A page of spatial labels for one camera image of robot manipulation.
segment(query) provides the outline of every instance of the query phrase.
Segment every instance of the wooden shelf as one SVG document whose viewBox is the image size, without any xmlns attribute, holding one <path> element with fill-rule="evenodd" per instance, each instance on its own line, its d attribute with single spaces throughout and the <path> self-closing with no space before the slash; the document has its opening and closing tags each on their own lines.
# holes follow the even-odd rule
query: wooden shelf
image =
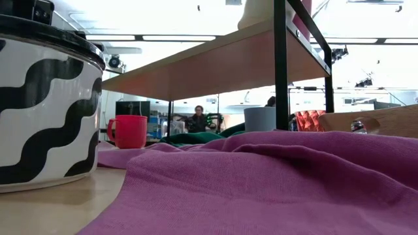
<svg viewBox="0 0 418 235">
<path fill-rule="evenodd" d="M 273 22 L 261 22 L 103 82 L 103 89 L 176 101 L 274 85 Z M 310 43 L 287 23 L 288 81 L 329 76 Z"/>
</svg>

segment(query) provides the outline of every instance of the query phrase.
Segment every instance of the ceiling light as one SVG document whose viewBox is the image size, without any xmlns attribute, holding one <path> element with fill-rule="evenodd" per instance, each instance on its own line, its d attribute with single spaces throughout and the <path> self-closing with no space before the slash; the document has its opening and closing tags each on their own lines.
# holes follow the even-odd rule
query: ceiling light
<svg viewBox="0 0 418 235">
<path fill-rule="evenodd" d="M 348 43 L 375 43 L 378 39 L 345 39 L 345 38 L 325 38 L 327 43 L 341 43 L 341 44 L 348 44 Z M 316 43 L 314 38 L 311 38 L 311 43 Z"/>
<path fill-rule="evenodd" d="M 134 35 L 86 35 L 86 38 L 92 41 L 135 40 Z"/>
<path fill-rule="evenodd" d="M 405 43 L 405 44 L 409 44 L 409 43 L 417 43 L 418 44 L 418 39 L 386 39 L 385 43 Z"/>
<path fill-rule="evenodd" d="M 215 36 L 143 36 L 144 40 L 167 40 L 167 41 L 211 41 Z"/>
</svg>

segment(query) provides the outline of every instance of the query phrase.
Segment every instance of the table surface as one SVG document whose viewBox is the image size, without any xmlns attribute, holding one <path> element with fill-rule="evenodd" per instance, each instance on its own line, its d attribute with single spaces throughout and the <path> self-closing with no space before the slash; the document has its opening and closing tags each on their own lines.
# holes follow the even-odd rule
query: table surface
<svg viewBox="0 0 418 235">
<path fill-rule="evenodd" d="M 0 234 L 75 234 L 116 198 L 125 173 L 98 168 L 72 183 L 0 194 Z"/>
</svg>

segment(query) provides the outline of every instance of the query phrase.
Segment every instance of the red mug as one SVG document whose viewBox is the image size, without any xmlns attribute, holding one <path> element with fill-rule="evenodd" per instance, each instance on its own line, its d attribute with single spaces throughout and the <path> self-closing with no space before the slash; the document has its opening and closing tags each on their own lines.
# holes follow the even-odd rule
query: red mug
<svg viewBox="0 0 418 235">
<path fill-rule="evenodd" d="M 146 143 L 147 117 L 137 115 L 118 115 L 110 119 L 107 126 L 109 139 L 121 149 L 143 148 Z M 112 125 L 116 122 L 115 137 L 112 134 Z"/>
</svg>

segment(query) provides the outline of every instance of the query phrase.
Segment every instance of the green fabric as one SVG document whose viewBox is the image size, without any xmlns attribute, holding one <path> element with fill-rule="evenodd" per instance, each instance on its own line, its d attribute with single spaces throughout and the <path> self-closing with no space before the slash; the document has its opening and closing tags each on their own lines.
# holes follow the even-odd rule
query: green fabric
<svg viewBox="0 0 418 235">
<path fill-rule="evenodd" d="M 187 144 L 205 144 L 213 140 L 219 140 L 221 138 L 228 138 L 232 135 L 242 134 L 245 131 L 245 125 L 243 123 L 235 125 L 224 130 L 220 134 L 214 133 L 186 133 L 186 134 L 174 134 L 170 136 L 170 142 L 167 142 L 167 137 L 162 138 L 160 143 L 167 143 L 175 147 L 184 146 Z"/>
<path fill-rule="evenodd" d="M 245 123 L 241 123 L 233 127 L 229 127 L 228 129 L 222 131 L 219 135 L 228 138 L 230 136 L 236 135 L 237 133 L 242 134 L 245 130 Z"/>
</svg>

